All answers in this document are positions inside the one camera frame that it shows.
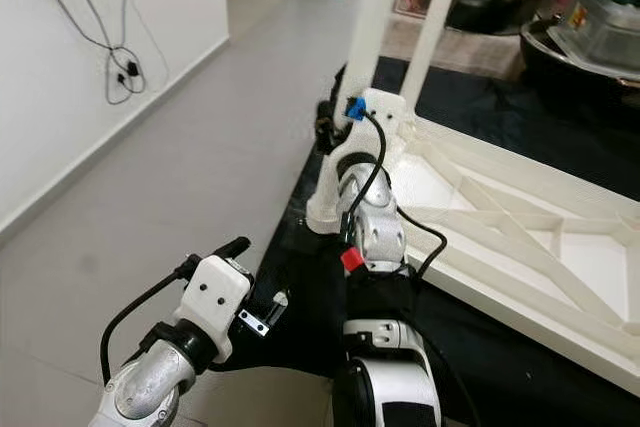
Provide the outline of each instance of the white pole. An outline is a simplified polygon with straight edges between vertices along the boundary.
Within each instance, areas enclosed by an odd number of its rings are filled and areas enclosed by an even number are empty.
[[[371,87],[393,1],[361,1],[347,69],[342,79],[336,112],[333,117],[338,128],[347,124],[347,119],[343,115],[347,99],[359,96],[366,88]]]
[[[422,25],[420,38],[413,53],[409,70],[404,78],[400,95],[407,101],[407,109],[414,110],[424,85],[433,53],[440,40],[442,29],[449,14],[452,0],[431,0],[427,17]]]

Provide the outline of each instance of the black handle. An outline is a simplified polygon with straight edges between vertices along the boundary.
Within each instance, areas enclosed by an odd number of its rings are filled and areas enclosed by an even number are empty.
[[[249,247],[251,247],[251,241],[249,239],[247,239],[246,237],[238,237],[228,244],[225,244],[222,247],[216,249],[213,252],[213,255],[217,255],[218,257],[221,257],[223,259],[235,259]]]

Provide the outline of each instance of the black object on floor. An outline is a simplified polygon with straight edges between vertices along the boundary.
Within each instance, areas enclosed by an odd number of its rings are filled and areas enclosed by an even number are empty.
[[[383,58],[374,85],[398,91],[405,70],[405,62]],[[635,133],[640,124],[607,118],[588,103],[576,103],[568,112],[562,107],[557,98],[549,101],[523,85],[433,69],[417,110],[430,120],[640,198],[639,180],[630,174],[640,164]],[[331,236],[317,236],[304,224],[321,162],[314,151],[304,166],[262,261],[254,310],[268,308],[282,286],[296,285],[299,294],[273,336],[234,342],[225,370],[273,365],[332,375],[340,362],[341,272],[323,268],[322,253]],[[337,297],[328,301],[327,291]],[[640,425],[638,398],[436,287],[425,284],[417,317],[420,331],[464,379],[485,427]],[[467,420],[455,384],[442,374],[437,357],[430,359],[445,415]]]

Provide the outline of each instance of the red tag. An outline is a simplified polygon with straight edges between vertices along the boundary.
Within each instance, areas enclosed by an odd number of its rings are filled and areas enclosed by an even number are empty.
[[[347,272],[353,272],[361,265],[364,265],[364,259],[362,255],[360,255],[360,251],[355,247],[351,247],[344,254],[340,256],[340,260],[342,261],[342,265],[347,270]]]

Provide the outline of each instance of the white wall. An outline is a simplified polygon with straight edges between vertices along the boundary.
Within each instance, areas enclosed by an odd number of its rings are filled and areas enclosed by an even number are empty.
[[[93,36],[82,0],[67,0]],[[228,39],[226,0],[135,0],[129,46],[149,81],[120,106],[104,100],[104,52],[85,42],[54,0],[0,0],[0,232],[167,87]],[[119,0],[98,9],[118,31]]]

